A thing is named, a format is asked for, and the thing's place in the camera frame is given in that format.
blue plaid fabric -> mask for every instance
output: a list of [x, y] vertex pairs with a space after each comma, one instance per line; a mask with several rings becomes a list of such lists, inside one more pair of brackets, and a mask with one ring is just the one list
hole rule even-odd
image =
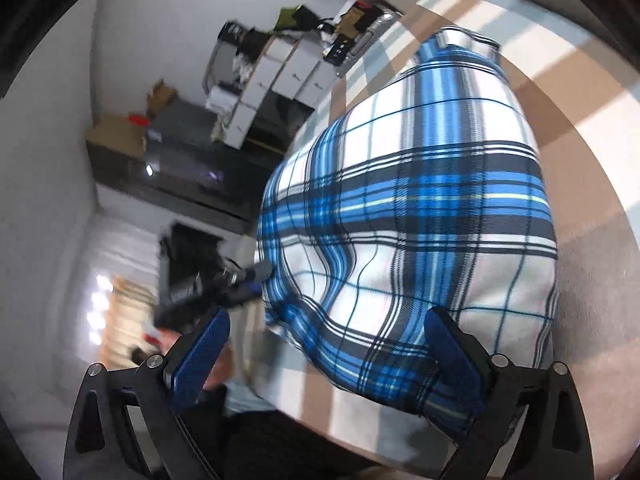
[[258, 221], [267, 323], [337, 386], [453, 439], [473, 418], [440, 378], [426, 311], [536, 367], [556, 309], [538, 150], [498, 62], [494, 42], [441, 29], [278, 167]]

drawer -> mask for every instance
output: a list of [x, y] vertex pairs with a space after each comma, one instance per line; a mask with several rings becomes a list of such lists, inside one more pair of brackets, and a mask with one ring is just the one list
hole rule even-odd
[[327, 95], [338, 81], [335, 66], [321, 61], [296, 95], [296, 100], [315, 108], [320, 99]]
[[293, 99], [322, 58], [322, 46], [309, 40], [300, 40], [280, 75], [273, 91]]
[[247, 81], [240, 100], [253, 108], [260, 108], [264, 95], [276, 79], [281, 66], [280, 61], [262, 56]]
[[255, 110], [243, 103], [238, 103], [234, 116], [225, 131], [225, 144], [240, 149], [251, 124], [254, 122]]

clutter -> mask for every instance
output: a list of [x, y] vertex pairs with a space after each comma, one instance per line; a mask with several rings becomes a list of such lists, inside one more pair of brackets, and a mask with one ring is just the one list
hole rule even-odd
[[220, 86], [214, 86], [207, 96], [204, 107], [218, 115], [226, 115], [233, 110], [237, 102], [238, 95], [220, 88]]
[[250, 62], [245, 56], [236, 56], [234, 58], [232, 67], [234, 73], [238, 74], [239, 83], [243, 88], [247, 80], [251, 77], [254, 66], [254, 63]]
[[178, 95], [178, 91], [172, 86], [164, 84], [164, 79], [158, 81], [151, 94], [146, 95], [146, 116], [154, 119]]
[[242, 43], [238, 46], [236, 54], [243, 54], [252, 63], [258, 61], [260, 53], [271, 38], [268, 32], [262, 32], [255, 27], [247, 31], [242, 37]]
[[271, 262], [242, 269], [222, 257], [221, 241], [177, 222], [162, 237], [156, 328], [188, 332], [212, 305], [232, 308], [262, 295], [259, 283], [273, 272]]
[[274, 31], [299, 30], [309, 32], [314, 30], [320, 22], [320, 16], [307, 6], [282, 7]]
[[342, 77], [399, 17], [386, 7], [348, 1], [333, 20], [332, 35], [322, 36], [327, 43], [324, 60], [337, 67], [338, 76]]
[[240, 46], [242, 38], [247, 32], [248, 29], [242, 23], [236, 22], [236, 20], [228, 20], [218, 33], [218, 41]]

